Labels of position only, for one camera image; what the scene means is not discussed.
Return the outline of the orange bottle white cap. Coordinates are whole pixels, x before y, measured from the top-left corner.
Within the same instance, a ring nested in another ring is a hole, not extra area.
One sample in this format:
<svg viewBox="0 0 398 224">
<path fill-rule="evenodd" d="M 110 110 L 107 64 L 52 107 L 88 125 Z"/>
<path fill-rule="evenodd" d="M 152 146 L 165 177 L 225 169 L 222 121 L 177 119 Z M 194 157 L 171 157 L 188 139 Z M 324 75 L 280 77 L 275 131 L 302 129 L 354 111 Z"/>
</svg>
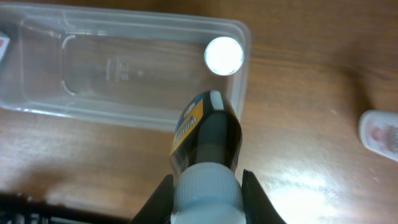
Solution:
<svg viewBox="0 0 398 224">
<path fill-rule="evenodd" d="M 206 46 L 204 61 L 212 73 L 227 77 L 241 68 L 244 62 L 244 49 L 234 38 L 217 37 Z"/>
</svg>

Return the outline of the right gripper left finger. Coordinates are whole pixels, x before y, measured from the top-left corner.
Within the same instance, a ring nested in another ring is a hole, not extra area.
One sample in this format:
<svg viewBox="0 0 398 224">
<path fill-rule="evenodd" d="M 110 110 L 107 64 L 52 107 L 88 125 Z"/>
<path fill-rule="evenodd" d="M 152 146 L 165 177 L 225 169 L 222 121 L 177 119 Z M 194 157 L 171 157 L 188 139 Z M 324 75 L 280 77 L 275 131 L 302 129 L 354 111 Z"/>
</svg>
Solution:
<svg viewBox="0 0 398 224">
<path fill-rule="evenodd" d="M 129 224 L 171 224 L 174 190 L 174 177 L 168 174 Z"/>
</svg>

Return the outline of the black bottle white cap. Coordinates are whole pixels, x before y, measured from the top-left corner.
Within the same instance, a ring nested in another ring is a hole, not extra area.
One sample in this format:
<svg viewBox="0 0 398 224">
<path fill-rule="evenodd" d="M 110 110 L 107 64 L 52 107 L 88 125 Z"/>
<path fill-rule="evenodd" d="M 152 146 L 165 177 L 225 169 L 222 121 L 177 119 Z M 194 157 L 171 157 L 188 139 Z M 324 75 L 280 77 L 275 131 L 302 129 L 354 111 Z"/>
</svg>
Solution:
<svg viewBox="0 0 398 224">
<path fill-rule="evenodd" d="M 245 223 L 243 193 L 235 176 L 242 129 L 229 101 L 203 92 L 182 111 L 170 149 L 178 179 L 170 221 Z"/>
</svg>

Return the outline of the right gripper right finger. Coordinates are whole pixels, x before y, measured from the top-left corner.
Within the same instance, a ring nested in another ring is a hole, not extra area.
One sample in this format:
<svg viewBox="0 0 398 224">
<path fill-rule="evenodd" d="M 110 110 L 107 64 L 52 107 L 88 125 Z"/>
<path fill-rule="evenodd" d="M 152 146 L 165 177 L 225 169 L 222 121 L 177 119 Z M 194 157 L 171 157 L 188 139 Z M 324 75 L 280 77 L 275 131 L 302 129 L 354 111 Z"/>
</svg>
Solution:
<svg viewBox="0 0 398 224">
<path fill-rule="evenodd" d="M 241 190 L 247 224 L 286 224 L 252 171 L 243 171 Z"/>
</svg>

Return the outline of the white green medicine box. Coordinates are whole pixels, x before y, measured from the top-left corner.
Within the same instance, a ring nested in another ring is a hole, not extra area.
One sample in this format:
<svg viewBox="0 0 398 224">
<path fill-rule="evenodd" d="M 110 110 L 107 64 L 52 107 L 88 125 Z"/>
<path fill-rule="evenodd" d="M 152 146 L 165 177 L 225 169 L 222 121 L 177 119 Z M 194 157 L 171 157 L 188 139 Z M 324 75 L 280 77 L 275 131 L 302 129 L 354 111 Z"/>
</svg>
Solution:
<svg viewBox="0 0 398 224">
<path fill-rule="evenodd" d="M 4 54 L 6 53 L 9 42 L 10 38 L 6 34 L 0 32 L 0 61 L 4 57 Z"/>
</svg>

